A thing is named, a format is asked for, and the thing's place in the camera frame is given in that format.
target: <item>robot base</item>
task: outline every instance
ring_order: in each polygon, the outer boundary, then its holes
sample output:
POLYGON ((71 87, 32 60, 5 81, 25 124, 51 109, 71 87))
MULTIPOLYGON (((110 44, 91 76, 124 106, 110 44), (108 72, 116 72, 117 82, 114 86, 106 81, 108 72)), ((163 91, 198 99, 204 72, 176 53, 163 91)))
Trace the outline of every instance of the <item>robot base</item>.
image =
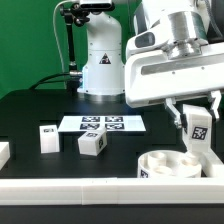
POLYGON ((123 102, 125 100, 125 94, 118 95, 92 95, 87 93, 78 92, 78 96, 80 99, 85 99, 92 102, 123 102))

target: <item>green background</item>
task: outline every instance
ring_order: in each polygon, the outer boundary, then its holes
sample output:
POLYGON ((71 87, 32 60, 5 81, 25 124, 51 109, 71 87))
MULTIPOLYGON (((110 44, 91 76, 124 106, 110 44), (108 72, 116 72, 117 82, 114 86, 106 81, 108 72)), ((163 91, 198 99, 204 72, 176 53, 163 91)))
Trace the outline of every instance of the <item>green background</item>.
MULTIPOLYGON (((53 11, 59 0, 1 1, 0 13, 0 98, 10 91, 28 89, 31 85, 55 73, 61 63, 53 32, 53 11)), ((122 25, 122 48, 133 35, 128 10, 133 15, 139 1, 116 5, 109 14, 122 25)), ((65 22, 57 11, 56 25, 68 69, 68 47, 65 22)), ((76 60, 79 69, 87 61, 85 27, 74 27, 76 60)), ((64 88, 62 83, 41 85, 39 88, 64 88)))

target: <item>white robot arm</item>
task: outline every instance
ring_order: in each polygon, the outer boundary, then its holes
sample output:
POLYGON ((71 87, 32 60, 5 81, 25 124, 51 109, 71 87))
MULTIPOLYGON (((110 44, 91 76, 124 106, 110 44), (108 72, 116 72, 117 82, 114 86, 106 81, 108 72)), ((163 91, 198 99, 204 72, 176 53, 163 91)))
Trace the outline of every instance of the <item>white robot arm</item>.
POLYGON ((143 0, 142 5, 147 31, 127 44, 127 104, 167 104, 166 99, 174 103, 222 91, 224 43, 208 44, 205 4, 143 0))

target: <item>marker sheet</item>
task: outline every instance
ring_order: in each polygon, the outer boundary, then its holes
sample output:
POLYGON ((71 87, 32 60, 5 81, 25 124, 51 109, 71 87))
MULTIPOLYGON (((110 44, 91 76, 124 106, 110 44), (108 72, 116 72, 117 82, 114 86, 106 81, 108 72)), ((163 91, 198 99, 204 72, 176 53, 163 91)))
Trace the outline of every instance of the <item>marker sheet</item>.
POLYGON ((105 127, 107 131, 145 131, 142 117, 134 116, 64 116, 58 132, 78 132, 97 130, 105 127))

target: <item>white block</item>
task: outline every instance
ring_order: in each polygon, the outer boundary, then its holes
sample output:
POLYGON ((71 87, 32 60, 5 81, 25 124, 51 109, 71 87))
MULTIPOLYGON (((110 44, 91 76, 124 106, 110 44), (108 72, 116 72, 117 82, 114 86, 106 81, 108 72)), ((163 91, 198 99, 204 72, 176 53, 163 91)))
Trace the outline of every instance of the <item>white block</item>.
POLYGON ((184 144, 189 151, 208 152, 211 145, 212 116, 204 107, 183 105, 187 128, 182 131, 184 144))
POLYGON ((10 158, 9 143, 0 142, 0 169, 6 164, 10 158))
POLYGON ((107 145, 106 129, 87 131, 78 139, 80 154, 97 156, 107 145))
POLYGON ((41 153, 59 152, 59 135, 56 125, 40 126, 41 153))

